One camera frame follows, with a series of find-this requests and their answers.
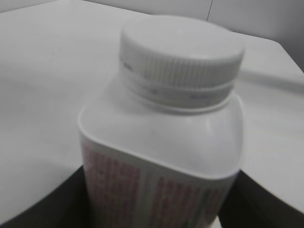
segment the black object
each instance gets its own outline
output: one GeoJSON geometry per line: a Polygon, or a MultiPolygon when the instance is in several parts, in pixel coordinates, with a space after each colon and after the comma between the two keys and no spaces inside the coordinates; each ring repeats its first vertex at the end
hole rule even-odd
{"type": "Polygon", "coordinates": [[[83,168],[42,201],[0,228],[88,228],[89,203],[83,168]]]}
{"type": "MultiPolygon", "coordinates": [[[[219,213],[222,227],[275,228],[251,206],[240,190],[239,181],[242,175],[243,173],[240,173],[219,213]]],[[[89,202],[82,167],[42,201],[0,226],[0,228],[88,227],[90,227],[89,202]]]]}

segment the table surface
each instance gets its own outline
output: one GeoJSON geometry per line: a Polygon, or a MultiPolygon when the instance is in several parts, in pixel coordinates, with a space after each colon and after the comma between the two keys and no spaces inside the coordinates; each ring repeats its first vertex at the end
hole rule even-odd
{"type": "MultiPolygon", "coordinates": [[[[0,223],[82,164],[77,114],[116,73],[120,29],[135,16],[147,17],[81,0],[0,14],[0,223]]],[[[279,44],[239,36],[247,49],[236,86],[248,122],[243,171],[304,212],[304,75],[279,44]],[[261,86],[262,74],[277,87],[261,86]],[[273,102],[278,107],[268,113],[273,102]]]]}

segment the white screw cap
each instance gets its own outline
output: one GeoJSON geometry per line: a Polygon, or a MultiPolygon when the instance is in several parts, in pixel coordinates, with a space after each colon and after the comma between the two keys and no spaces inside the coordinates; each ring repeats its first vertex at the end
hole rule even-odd
{"type": "Polygon", "coordinates": [[[126,85],[165,105],[202,108],[229,95],[244,55],[233,32],[198,19],[150,16],[121,34],[126,85]]]}

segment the white wall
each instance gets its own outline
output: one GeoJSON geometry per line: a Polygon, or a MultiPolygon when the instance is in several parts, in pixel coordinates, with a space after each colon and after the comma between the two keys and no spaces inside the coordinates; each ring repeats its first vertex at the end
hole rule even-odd
{"type": "Polygon", "coordinates": [[[88,0],[151,14],[171,14],[206,20],[212,0],[88,0]]]}
{"type": "Polygon", "coordinates": [[[208,21],[279,42],[304,70],[304,0],[213,0],[208,21]]]}
{"type": "Polygon", "coordinates": [[[0,0],[0,13],[54,0],[0,0]]]}

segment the white plastic bottle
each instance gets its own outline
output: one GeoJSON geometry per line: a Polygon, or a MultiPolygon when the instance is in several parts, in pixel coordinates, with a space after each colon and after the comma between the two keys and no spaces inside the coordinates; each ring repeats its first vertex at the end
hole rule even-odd
{"type": "Polygon", "coordinates": [[[124,26],[120,71],[78,120],[95,227],[209,227],[240,168],[243,54],[196,19],[124,26]]]}

